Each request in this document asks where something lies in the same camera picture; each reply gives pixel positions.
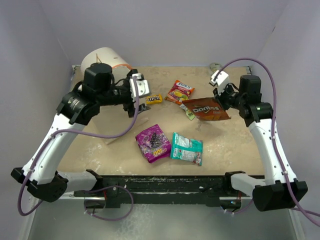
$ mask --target red snack bag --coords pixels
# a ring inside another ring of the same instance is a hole
[[[198,119],[219,121],[230,119],[229,115],[213,97],[191,99],[182,102]]]
[[[176,80],[164,99],[181,105],[182,101],[189,99],[189,96],[194,90],[193,87]]]

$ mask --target brown snack bag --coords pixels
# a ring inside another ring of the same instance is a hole
[[[182,103],[198,118],[206,121],[230,119],[213,97],[184,100]]]

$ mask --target purple snack bag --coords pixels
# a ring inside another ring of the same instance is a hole
[[[170,157],[171,143],[158,124],[135,136],[144,157],[150,164],[158,159]]]

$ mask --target snack bag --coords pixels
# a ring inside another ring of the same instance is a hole
[[[159,104],[162,103],[162,96],[161,94],[146,96],[145,97],[146,104]]]
[[[170,157],[193,162],[201,166],[203,148],[202,141],[188,139],[174,132]]]
[[[165,99],[180,105],[183,100],[189,99],[189,96],[194,90],[195,89],[193,87],[190,87],[180,82],[179,80],[176,80],[173,87],[166,95]]]
[[[198,119],[219,121],[230,119],[226,111],[213,97],[191,99],[182,102]]]
[[[183,103],[180,105],[180,108],[185,110],[185,114],[190,120],[193,120],[196,117]]]
[[[171,144],[158,124],[147,128],[135,136],[142,154],[150,164],[170,157]]]

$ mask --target gray floor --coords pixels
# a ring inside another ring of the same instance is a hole
[[[118,217],[129,209],[104,209]],[[252,205],[231,216],[203,205],[135,205],[122,221],[106,222],[84,214],[83,199],[44,202],[36,211],[29,240],[295,240],[288,210],[259,212]]]

